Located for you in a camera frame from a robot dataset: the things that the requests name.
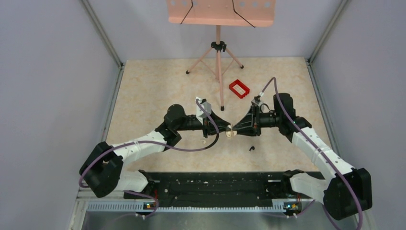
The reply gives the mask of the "beige earbud charging case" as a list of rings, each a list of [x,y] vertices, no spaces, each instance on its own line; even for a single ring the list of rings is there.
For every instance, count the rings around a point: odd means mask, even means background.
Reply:
[[[231,125],[228,125],[226,127],[225,134],[227,138],[231,138],[237,135],[237,131],[233,130]]]

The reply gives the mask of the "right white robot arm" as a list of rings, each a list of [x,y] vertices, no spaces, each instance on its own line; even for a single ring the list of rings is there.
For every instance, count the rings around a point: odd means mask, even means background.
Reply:
[[[372,179],[369,172],[356,169],[338,156],[303,117],[297,116],[288,93],[274,95],[274,109],[264,112],[255,97],[247,114],[232,130],[236,135],[256,137],[262,128],[278,131],[298,147],[323,175],[317,179],[301,170],[288,170],[282,176],[281,192],[286,197],[304,194],[324,205],[335,220],[342,220],[372,208]]]

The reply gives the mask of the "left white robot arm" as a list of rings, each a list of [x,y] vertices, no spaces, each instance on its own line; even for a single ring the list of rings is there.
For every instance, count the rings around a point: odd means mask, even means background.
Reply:
[[[79,186],[89,188],[97,198],[105,197],[113,191],[134,191],[142,198],[153,194],[151,180],[142,172],[126,172],[129,163],[153,153],[169,149],[183,152],[198,152],[211,148],[226,132],[231,124],[212,110],[206,100],[196,100],[197,113],[187,115],[180,104],[171,105],[164,115],[163,122],[150,133],[121,144],[98,143],[79,170]],[[180,131],[200,130],[203,136],[214,135],[214,141],[199,149],[177,148],[181,140]]]

